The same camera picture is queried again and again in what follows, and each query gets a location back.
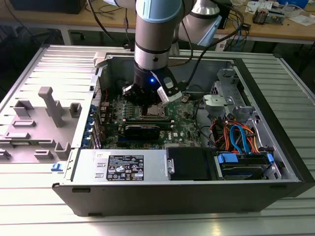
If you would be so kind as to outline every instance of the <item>side panel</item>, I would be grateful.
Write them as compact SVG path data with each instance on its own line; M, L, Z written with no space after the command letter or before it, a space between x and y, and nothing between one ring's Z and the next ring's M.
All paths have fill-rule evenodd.
M315 180L303 162L298 151L294 147L292 141L285 132L284 128L277 119L275 113L271 109L268 101L259 89L256 81L253 79L251 73L246 68L243 60L236 59L235 62L245 81L244 86L247 86L249 92L252 95L252 98L254 99L254 102L257 104L257 107L259 107L260 112L263 114L263 118L266 120L282 152L290 163L290 166L294 170L296 176L304 182L300 189L297 189L290 194L290 197L296 197L312 188L315 185Z
M261 211L300 183L185 186L59 186L53 190L79 216Z

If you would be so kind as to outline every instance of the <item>paper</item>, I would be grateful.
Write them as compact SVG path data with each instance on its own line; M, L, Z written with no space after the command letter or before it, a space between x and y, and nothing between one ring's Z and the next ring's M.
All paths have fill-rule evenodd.
M315 18L310 18L303 15L295 16L289 19L304 26L310 26L315 23Z
M249 12L251 14L254 14L258 7L271 10L272 2L249 1L247 3L246 8L245 8L245 12Z

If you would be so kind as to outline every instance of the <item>metal work surface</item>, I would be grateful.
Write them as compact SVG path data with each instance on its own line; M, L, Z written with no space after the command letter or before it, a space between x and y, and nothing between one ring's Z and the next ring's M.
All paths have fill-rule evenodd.
M16 98L32 100L41 86L51 86L65 106L83 102L94 75L93 57L103 47L51 46L41 49L0 104L0 134L11 122ZM113 51L124 53L122 49ZM271 108L315 177L315 107L312 95L285 62L269 54L215 53L242 58ZM0 165L1 235L313 235L315 188L282 199L259 213L167 216L78 217L51 189L62 174L51 164Z

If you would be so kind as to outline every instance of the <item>wooden desk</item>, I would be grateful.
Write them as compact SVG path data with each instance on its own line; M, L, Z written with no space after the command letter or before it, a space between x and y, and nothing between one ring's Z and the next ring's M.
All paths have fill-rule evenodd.
M93 2L94 10L105 3L102 0ZM69 30L91 30L101 31L101 28L96 23L92 13L83 9L78 15L64 13L49 13L49 12L30 12L30 11L15 11L11 6L13 13L27 27L34 28L51 28L59 29L62 32L65 44L71 45L71 37ZM116 9L114 6L108 6L103 10ZM315 11L315 6L308 5L307 11ZM115 11L112 15L115 19L98 15L99 20L108 31L125 32L123 9ZM135 32L135 13L133 10L128 11L129 32ZM252 14L245 14L245 22L251 24L248 40L252 41L269 41L282 43L301 43L312 44L315 41L315 24L311 26L303 26L289 19L285 19L284 24L273 25L257 25L252 23ZM4 5L4 0L0 0L0 25L19 26L19 23L14 20ZM219 29L216 37L223 37L234 30L232 22L229 21L225 29Z

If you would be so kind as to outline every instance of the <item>electronic equipment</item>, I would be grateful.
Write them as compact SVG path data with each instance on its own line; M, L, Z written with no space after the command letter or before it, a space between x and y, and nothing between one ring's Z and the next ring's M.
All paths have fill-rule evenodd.
M85 0L10 0L15 10L79 14Z
M264 23L282 25L284 19L284 14L279 11L258 8L252 17L252 22L259 25Z
M130 54L97 55L105 61L96 64L92 105L81 111L65 177L53 185L75 214L260 211L314 185L237 56L205 57L195 79L210 83L205 94L189 89L144 115L120 94L133 80ZM172 72L184 78L188 68Z
M308 0L277 0L277 2L281 5L285 5L286 3L289 5L296 5L302 9L306 7Z

